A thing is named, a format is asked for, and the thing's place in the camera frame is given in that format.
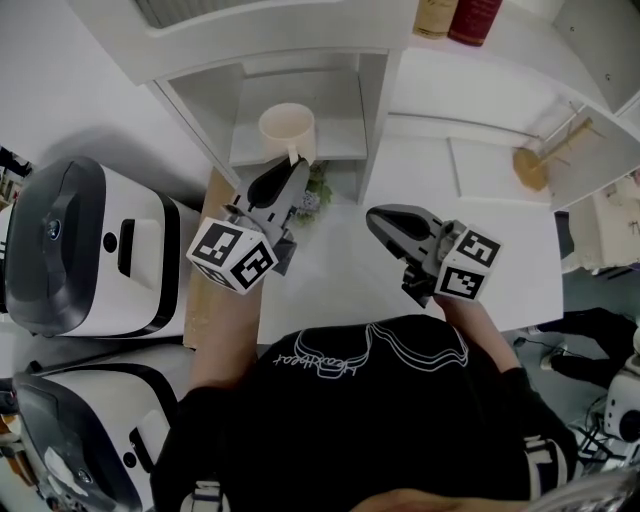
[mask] wooden stand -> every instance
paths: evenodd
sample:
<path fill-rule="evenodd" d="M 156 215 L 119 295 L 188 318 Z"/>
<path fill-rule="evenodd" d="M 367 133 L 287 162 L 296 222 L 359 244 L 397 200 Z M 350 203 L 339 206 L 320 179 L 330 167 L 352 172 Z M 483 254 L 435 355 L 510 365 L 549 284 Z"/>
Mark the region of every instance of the wooden stand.
<path fill-rule="evenodd" d="M 562 161 L 560 154 L 567 149 L 571 150 L 571 144 L 575 143 L 578 138 L 587 132 L 600 136 L 598 132 L 593 130 L 593 120 L 591 118 L 587 118 L 578 128 L 570 132 L 544 157 L 539 157 L 530 149 L 519 148 L 513 155 L 513 168 L 522 184 L 535 191 L 545 188 L 549 183 L 549 168 L 547 164 L 553 159 Z"/>

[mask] strap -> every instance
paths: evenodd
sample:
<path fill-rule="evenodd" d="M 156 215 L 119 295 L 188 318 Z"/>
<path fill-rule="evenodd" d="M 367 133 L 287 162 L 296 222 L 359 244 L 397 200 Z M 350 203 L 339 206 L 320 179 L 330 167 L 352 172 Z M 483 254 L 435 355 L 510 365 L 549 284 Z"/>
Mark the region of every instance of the strap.
<path fill-rule="evenodd" d="M 525 456 L 529 465 L 531 500 L 567 483 L 567 460 L 554 440 L 541 436 L 526 438 Z"/>
<path fill-rule="evenodd" d="M 218 481 L 196 482 L 196 488 L 180 507 L 180 512 L 230 512 L 229 500 Z"/>

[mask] red bottle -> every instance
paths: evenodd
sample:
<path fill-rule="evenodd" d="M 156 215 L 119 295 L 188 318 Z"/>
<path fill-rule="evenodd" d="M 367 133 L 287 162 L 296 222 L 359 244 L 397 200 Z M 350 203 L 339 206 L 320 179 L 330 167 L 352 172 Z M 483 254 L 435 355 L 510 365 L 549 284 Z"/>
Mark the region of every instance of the red bottle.
<path fill-rule="evenodd" d="M 502 0 L 460 0 L 449 37 L 470 46 L 482 46 L 500 10 Z"/>

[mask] black and white marker cube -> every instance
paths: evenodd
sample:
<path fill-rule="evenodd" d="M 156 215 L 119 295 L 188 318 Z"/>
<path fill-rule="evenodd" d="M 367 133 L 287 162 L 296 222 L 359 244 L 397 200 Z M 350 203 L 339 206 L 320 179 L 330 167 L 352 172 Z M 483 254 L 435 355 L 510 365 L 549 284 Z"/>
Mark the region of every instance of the black and white marker cube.
<path fill-rule="evenodd" d="M 277 263 L 263 233 L 207 217 L 187 258 L 211 281 L 242 295 Z"/>
<path fill-rule="evenodd" d="M 436 293 L 476 301 L 496 266 L 502 244 L 469 226 L 442 262 Z"/>

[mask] bottle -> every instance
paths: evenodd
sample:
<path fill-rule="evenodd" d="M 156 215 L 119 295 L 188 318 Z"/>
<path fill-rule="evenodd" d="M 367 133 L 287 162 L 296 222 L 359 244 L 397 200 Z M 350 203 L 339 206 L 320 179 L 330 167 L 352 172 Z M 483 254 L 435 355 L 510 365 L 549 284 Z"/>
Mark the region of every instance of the bottle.
<path fill-rule="evenodd" d="M 458 0 L 420 0 L 413 33 L 429 39 L 447 36 Z"/>
<path fill-rule="evenodd" d="M 470 46 L 482 46 L 501 5 L 502 0 L 460 0 L 449 38 Z"/>

